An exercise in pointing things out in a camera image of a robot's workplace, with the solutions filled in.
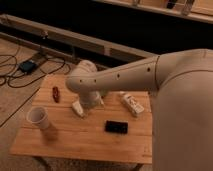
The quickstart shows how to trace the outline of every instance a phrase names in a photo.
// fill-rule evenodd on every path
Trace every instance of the red object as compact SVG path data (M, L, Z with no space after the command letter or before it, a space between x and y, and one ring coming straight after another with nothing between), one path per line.
M55 101L56 103L59 103L60 93L59 93L58 87L53 87L52 95L53 95L54 101Z

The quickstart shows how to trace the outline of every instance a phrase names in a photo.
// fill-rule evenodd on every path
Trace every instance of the wooden table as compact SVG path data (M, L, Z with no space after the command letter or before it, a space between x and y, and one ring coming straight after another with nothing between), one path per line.
M104 98L104 108L95 107L82 119L71 109L77 95L66 88L65 79L64 75L46 76L32 106L47 109L51 126L40 131L24 120L11 147L12 154L152 163L152 115L146 92L131 92L145 107L138 118L122 105L118 92L110 92ZM59 88L60 103L52 98L53 86ZM128 134L105 132L106 120L128 122Z

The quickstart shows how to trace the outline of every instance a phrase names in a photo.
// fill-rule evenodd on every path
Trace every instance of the white cup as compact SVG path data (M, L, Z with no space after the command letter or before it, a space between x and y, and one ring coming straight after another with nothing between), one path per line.
M49 127L47 112L43 107L33 107L26 117L27 121L39 127L39 129L46 129Z

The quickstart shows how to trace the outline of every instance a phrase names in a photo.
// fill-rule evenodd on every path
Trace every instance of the smartphone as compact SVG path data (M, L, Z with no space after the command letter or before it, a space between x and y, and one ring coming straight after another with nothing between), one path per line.
M105 125L106 132L127 134L128 123L127 122L117 122L117 121L106 121Z

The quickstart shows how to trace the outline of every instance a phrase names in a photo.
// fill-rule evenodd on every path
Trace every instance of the floor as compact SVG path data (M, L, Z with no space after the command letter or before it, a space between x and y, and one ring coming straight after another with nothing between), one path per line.
M18 48L15 43L8 42L0 38L0 55L14 54ZM17 54L18 63L30 58L36 51L27 47L21 46ZM0 56L0 63L6 58ZM59 63L46 62L42 65L45 72L50 72L57 68ZM11 68L0 67L0 75L6 73ZM65 66L57 73L66 73L68 67ZM15 85L23 85L42 75L42 72L37 70L30 76L14 81ZM31 107L31 102L35 91L39 88L42 79L25 88L13 89L7 85L0 86L0 171L43 171L45 170L37 161L28 156L10 155L9 149L16 136L21 120L25 117L26 112ZM45 158L51 165L54 171L127 171L134 168L134 164L113 163L113 162L98 162L98 161L83 161L69 160L57 158ZM141 171L151 171L150 165L145 165Z

